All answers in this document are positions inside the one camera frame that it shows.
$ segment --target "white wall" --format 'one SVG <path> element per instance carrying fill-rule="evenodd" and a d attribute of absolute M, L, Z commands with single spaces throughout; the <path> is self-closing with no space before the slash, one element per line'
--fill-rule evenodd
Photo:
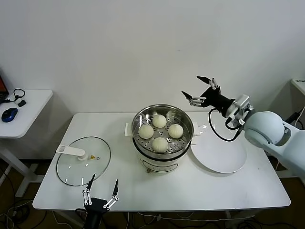
<path fill-rule="evenodd" d="M 196 110 L 180 93 L 207 88 L 196 75 L 287 116 L 287 82 L 305 72 L 304 9 L 303 0 L 0 0 L 6 80 L 55 93 L 39 124 L 7 143 L 21 158 L 48 158 L 77 112 Z"/>

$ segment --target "laptop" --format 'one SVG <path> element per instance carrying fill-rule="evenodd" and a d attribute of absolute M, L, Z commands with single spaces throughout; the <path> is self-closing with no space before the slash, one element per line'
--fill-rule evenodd
<path fill-rule="evenodd" d="M 0 76 L 0 104 L 9 96 L 8 89 L 6 88 L 1 76 Z"/>

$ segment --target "floor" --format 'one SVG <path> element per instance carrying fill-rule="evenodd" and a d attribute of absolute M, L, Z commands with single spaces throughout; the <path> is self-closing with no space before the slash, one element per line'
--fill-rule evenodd
<path fill-rule="evenodd" d="M 273 166 L 276 166 L 276 159 L 271 158 L 271 163 Z M 36 170 L 37 174 L 45 174 L 49 166 L 49 162 L 42 162 L 40 163 L 38 169 Z M 7 164 L 0 160 L 0 167 L 5 170 L 7 167 Z M 18 189 L 19 184 L 21 183 L 23 177 L 14 169 L 12 169 L 9 173 L 9 178 L 12 180 L 15 191 Z M 304 212 L 304 204 L 305 204 L 305 188 L 301 181 L 298 178 L 286 178 L 282 179 L 282 183 L 291 199 L 291 205 L 287 208 L 277 208 L 277 209 L 266 209 L 260 213 L 257 214 L 255 217 L 260 222 L 271 224 L 276 222 L 286 222 L 289 224 L 292 224 L 298 229 L 304 228 L 304 221 L 303 221 L 303 212 Z M 23 199 L 33 199 L 35 197 L 36 192 L 38 191 L 39 184 L 31 184 L 29 188 L 27 189 Z M 10 185 L 10 182 L 8 179 L 5 179 L 2 186 L 0 186 L 0 215 L 2 213 L 6 213 L 7 210 L 12 206 L 13 204 L 13 192 Z M 37 223 L 39 223 L 44 215 L 45 211 L 41 210 L 35 210 L 32 205 L 29 203 L 30 207 L 30 214 L 28 218 L 21 224 L 18 224 L 18 227 L 20 229 L 31 229 L 33 228 Z M 190 215 L 189 213 L 180 213 L 182 217 L 187 217 Z M 126 219 L 122 213 L 107 213 L 104 215 L 104 220 L 106 224 L 108 225 L 108 229 L 125 229 L 126 228 Z M 74 229 L 79 228 L 78 226 L 70 223 L 65 218 L 56 215 L 59 222 L 66 222 L 71 224 L 71 226 Z M 167 218 L 179 218 L 175 213 L 162 213 L 162 217 Z M 221 219 L 226 218 L 226 215 L 224 212 L 195 212 L 190 219 Z M 141 226 L 145 225 L 145 222 L 148 223 L 152 220 L 152 217 L 143 217 L 139 215 L 138 213 L 130 213 L 129 214 L 129 221 L 130 225 L 129 228 L 135 228 L 139 229 Z M 217 222 L 218 227 L 216 227 L 214 224 L 210 223 L 206 225 L 205 227 L 200 227 L 204 224 L 204 222 L 189 222 L 189 221 L 174 221 L 175 224 L 177 224 L 179 227 L 185 227 L 185 226 L 196 226 L 197 228 L 205 228 L 205 229 L 217 229 L 222 228 L 224 229 L 224 222 L 219 221 Z M 0 224 L 0 229 L 5 228 L 3 224 Z M 51 212 L 47 212 L 45 220 L 36 227 L 37 229 L 68 229 L 69 227 L 66 225 L 58 225 Z M 160 221 L 156 221 L 151 225 L 145 226 L 146 229 L 159 229 L 159 228 L 167 228 L 167 229 L 174 229 L 178 228 L 172 224 L 170 224 L 168 221 L 161 219 Z M 276 225 L 276 226 L 263 226 L 263 229 L 289 229 L 291 227 L 288 227 L 286 225 Z"/>

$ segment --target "white plate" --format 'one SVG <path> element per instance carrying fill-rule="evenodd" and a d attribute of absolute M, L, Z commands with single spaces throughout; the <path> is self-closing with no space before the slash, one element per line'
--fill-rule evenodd
<path fill-rule="evenodd" d="M 229 130 L 224 126 L 225 119 L 219 119 L 217 113 L 212 113 L 212 123 L 217 133 L 231 139 L 235 135 L 235 130 Z M 191 149 L 195 157 L 205 167 L 219 173 L 233 173 L 240 170 L 247 159 L 247 152 L 243 146 L 242 133 L 233 142 L 226 142 L 218 138 L 212 131 L 210 125 L 201 126 L 201 135 L 196 136 L 196 145 Z"/>

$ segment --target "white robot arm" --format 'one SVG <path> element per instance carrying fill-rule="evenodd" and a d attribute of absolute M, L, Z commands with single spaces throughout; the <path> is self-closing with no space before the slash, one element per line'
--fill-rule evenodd
<path fill-rule="evenodd" d="M 213 106 L 209 112 L 209 122 L 214 133 L 224 141 L 234 141 L 244 130 L 245 138 L 254 146 L 262 148 L 275 156 L 287 169 L 300 177 L 305 177 L 305 131 L 284 122 L 277 114 L 264 111 L 255 113 L 250 104 L 249 96 L 242 95 L 237 100 L 228 99 L 220 94 L 220 87 L 215 79 L 198 76 L 210 87 L 200 96 L 192 97 L 182 92 L 190 105 Z M 225 126 L 236 129 L 232 139 L 224 139 L 214 130 L 210 115 L 218 110 L 226 118 Z"/>

